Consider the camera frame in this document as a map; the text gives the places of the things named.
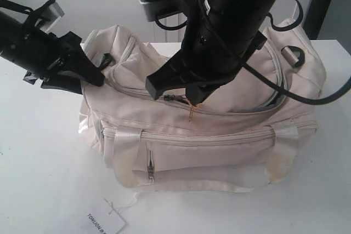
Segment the table surface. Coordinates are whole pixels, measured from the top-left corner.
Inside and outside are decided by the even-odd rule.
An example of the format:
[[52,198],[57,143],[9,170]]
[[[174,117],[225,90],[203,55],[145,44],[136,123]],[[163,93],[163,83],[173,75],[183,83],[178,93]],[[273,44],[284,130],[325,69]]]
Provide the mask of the table surface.
[[[172,55],[179,43],[156,43]],[[324,95],[351,72],[337,41],[314,41],[328,72]],[[82,97],[22,81],[0,60],[0,233],[45,233],[57,220],[106,198],[115,207],[133,192],[78,136]],[[320,124],[288,177],[247,194],[152,193],[121,215],[123,233],[350,233],[351,93],[315,110]]]

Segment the cream canvas bag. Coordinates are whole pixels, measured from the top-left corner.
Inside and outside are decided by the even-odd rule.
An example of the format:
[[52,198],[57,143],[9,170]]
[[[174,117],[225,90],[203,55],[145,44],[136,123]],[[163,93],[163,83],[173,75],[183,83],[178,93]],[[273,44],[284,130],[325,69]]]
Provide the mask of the cream canvas bag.
[[[302,28],[263,33],[268,40],[248,64],[293,93],[318,98],[326,72]],[[301,49],[302,66],[294,65],[298,55],[287,46]],[[97,66],[102,54],[113,60],[102,87],[82,85],[80,134],[118,182],[138,192],[251,191],[284,178],[316,132],[313,106],[280,96],[245,69],[189,121],[183,89],[157,101],[145,90],[146,77],[169,59],[151,44],[114,26],[93,31],[84,51]]]

